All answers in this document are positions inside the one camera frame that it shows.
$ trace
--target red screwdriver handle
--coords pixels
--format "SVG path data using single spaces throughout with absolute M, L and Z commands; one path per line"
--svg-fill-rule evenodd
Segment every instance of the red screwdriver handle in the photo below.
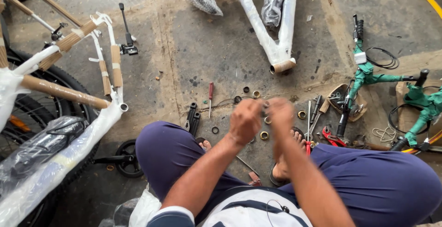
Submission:
M 209 99 L 212 99 L 213 96 L 213 82 L 209 83 Z

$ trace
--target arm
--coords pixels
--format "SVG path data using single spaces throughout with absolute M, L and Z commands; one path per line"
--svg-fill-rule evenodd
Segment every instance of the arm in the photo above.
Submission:
M 354 227 L 338 193 L 290 136 L 292 106 L 286 99 L 273 99 L 270 100 L 269 113 L 275 145 L 279 146 L 276 150 L 284 154 L 296 198 L 313 226 Z
M 227 166 L 261 128 L 261 107 L 261 101 L 251 99 L 238 104 L 230 116 L 229 133 L 175 182 L 162 209 L 181 206 L 193 216 L 202 210 Z

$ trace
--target orange reflector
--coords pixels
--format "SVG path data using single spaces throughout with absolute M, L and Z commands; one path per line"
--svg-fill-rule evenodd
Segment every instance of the orange reflector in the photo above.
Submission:
M 26 126 L 26 124 L 24 122 L 22 122 L 18 117 L 11 115 L 11 117 L 9 118 L 9 121 L 19 127 L 21 130 L 28 132 L 30 131 L 30 128 Z

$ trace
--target brass bearing cup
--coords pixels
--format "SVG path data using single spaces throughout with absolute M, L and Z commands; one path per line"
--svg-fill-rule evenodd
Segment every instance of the brass bearing cup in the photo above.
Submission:
M 261 94 L 258 91 L 253 92 L 253 98 L 259 98 Z
M 265 141 L 265 140 L 269 139 L 269 134 L 267 131 L 263 131 L 263 132 L 261 132 L 261 134 L 259 134 L 259 137 L 261 138 L 261 140 Z
M 264 118 L 264 123 L 271 124 L 272 123 L 272 119 L 270 119 L 270 117 L 265 117 Z
M 300 119 L 305 119 L 307 117 L 307 113 L 305 111 L 299 111 L 298 112 L 298 117 Z

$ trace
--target t-shirt sleeve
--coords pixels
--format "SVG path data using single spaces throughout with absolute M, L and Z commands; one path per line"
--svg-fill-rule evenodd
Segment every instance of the t-shirt sleeve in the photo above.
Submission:
M 195 220 L 186 208 L 169 206 L 159 210 L 147 223 L 147 227 L 195 227 Z

